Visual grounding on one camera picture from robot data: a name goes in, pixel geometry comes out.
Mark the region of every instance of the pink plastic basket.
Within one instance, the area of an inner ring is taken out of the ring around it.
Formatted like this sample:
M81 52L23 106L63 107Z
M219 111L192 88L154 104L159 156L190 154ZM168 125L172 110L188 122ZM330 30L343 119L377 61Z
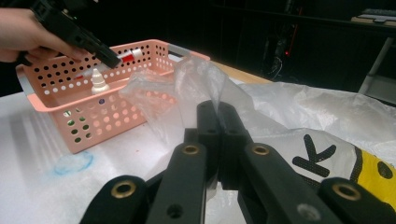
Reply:
M94 56L85 58L82 63L58 57L45 63L18 65L16 68L28 100L36 111L50 114L72 153L146 122L136 106L119 97L119 90L128 83L133 71L144 68L159 76L172 76L178 61L174 58L195 55L209 60L205 55L160 40L145 40L112 49L118 54L127 49L141 49L143 57L103 72L110 91L97 95L92 95L90 77L73 79L76 74L100 62ZM151 95L166 97L160 92Z

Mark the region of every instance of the cable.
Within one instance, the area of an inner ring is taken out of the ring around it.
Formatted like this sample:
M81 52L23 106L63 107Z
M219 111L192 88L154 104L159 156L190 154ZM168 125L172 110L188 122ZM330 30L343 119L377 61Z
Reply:
M282 60L280 60L280 58L278 58L278 57L276 57L278 60L279 60L279 62L280 62L280 66L279 66L279 70L277 70L277 72L276 72L276 74L274 75L274 77L272 78L272 80L274 80L276 77L277 77L277 75L279 74L279 72L280 72L280 70L282 70Z

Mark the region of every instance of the white bottle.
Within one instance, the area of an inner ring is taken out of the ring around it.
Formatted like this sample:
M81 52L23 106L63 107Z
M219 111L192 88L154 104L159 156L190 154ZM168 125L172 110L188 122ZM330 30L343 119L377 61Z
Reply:
M110 87L106 84L105 79L96 68L93 69L92 73L92 94L98 94L100 92L110 90Z

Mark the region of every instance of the hand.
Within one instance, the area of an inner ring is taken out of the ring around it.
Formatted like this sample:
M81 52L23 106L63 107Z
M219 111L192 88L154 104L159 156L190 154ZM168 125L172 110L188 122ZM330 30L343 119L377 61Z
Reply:
M15 62L20 51L27 61L38 63L63 55L80 62L88 52L67 44L47 31L30 9L0 8L0 62Z

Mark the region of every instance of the basket handle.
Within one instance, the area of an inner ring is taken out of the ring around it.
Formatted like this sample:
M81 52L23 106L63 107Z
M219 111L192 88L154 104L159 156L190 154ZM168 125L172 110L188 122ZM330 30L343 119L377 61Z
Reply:
M195 51L192 51L189 49L185 49L180 46L173 45L173 44L168 45L168 57L172 61L180 62L186 56L190 56L190 55L195 55L195 56L203 58L207 61L210 60L210 58L204 54L200 54L198 52L195 52Z

